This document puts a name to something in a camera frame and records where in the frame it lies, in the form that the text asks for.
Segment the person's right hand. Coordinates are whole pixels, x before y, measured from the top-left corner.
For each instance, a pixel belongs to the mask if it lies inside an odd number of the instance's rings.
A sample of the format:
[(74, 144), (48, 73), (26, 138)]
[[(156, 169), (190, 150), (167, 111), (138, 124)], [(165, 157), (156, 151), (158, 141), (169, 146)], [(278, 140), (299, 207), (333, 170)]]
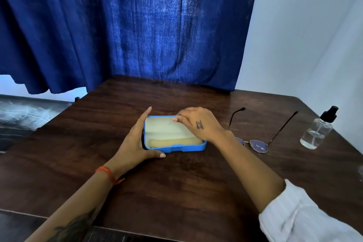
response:
[(193, 135), (211, 143), (220, 142), (223, 137), (230, 137), (231, 133), (225, 130), (217, 121), (213, 113), (203, 107), (188, 107), (181, 110), (177, 116), (186, 116), (193, 124)]

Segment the person's left hand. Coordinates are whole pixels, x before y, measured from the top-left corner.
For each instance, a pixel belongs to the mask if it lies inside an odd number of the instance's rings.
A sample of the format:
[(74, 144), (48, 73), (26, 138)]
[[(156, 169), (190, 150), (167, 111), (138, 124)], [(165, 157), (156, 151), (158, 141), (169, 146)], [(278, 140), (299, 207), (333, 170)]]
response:
[(152, 107), (146, 109), (125, 137), (116, 154), (104, 166), (108, 167), (116, 179), (138, 166), (143, 159), (142, 132), (144, 122)]

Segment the blue glasses case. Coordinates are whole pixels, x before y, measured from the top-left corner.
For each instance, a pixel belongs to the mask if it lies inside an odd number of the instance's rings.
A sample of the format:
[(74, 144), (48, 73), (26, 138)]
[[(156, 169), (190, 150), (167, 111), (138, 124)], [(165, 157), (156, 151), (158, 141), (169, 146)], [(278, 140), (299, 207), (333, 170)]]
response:
[(148, 116), (143, 128), (143, 146), (147, 150), (172, 152), (200, 152), (206, 148), (206, 141), (201, 145), (174, 145), (173, 147), (149, 148), (150, 139), (182, 139), (196, 137), (183, 124), (173, 122), (174, 116)]

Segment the person's right forearm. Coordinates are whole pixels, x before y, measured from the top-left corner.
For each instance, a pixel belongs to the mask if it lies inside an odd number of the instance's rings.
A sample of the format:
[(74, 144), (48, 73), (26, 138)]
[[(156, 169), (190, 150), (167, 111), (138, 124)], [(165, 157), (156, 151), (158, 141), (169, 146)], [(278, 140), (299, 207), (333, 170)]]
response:
[(284, 191), (285, 181), (238, 142), (230, 131), (214, 132), (211, 142), (237, 175), (259, 213)]

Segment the person's left forearm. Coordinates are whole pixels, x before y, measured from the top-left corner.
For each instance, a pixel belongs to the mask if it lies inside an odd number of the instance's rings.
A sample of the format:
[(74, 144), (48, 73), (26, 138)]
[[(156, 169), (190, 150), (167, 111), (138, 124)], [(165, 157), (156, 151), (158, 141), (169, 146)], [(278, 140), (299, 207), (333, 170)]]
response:
[(25, 242), (82, 242), (113, 187), (105, 171), (96, 171)]

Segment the beige cleaning cloth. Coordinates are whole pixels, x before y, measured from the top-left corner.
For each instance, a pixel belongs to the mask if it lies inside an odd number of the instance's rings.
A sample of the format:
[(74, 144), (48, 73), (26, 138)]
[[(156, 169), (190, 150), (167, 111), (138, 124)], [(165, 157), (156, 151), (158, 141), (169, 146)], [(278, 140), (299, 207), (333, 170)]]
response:
[(182, 139), (150, 139), (148, 141), (149, 148), (173, 147), (174, 145), (201, 145), (204, 141), (196, 137)]

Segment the orange thread wristband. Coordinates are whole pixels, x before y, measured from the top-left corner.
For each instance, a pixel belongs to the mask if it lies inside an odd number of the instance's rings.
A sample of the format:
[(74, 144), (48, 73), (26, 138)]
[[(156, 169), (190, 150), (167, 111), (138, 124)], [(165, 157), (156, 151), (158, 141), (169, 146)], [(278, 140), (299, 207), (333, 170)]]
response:
[(116, 179), (115, 176), (113, 175), (112, 171), (106, 166), (100, 166), (99, 168), (97, 168), (95, 170), (95, 172), (104, 172), (108, 176), (108, 179), (114, 186), (119, 185), (120, 183), (122, 183), (125, 180), (125, 178)]

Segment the dark blue curtain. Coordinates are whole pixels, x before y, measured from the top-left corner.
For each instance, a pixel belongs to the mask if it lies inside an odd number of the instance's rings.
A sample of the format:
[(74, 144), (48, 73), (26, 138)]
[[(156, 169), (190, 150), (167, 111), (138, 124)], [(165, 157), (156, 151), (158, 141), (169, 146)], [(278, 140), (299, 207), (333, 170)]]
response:
[(0, 0), (0, 75), (28, 93), (113, 75), (235, 89), (254, 0)]

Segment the clear spray bottle black pump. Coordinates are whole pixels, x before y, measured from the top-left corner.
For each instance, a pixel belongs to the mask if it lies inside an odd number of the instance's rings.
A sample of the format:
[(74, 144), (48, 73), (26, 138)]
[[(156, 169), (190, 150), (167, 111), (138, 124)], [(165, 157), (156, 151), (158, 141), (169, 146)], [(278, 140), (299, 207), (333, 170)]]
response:
[(302, 146), (314, 150), (323, 142), (324, 138), (333, 130), (333, 122), (337, 117), (338, 109), (338, 107), (332, 106), (313, 121), (300, 139)]

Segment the white shirt sleeve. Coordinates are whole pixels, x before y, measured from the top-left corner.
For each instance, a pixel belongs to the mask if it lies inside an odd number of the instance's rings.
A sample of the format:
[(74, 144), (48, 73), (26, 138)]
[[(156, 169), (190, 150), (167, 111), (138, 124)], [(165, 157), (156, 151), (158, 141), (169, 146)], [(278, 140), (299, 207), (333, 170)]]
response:
[(287, 179), (285, 184), (258, 216), (269, 242), (363, 242), (363, 235), (322, 211), (303, 188)]

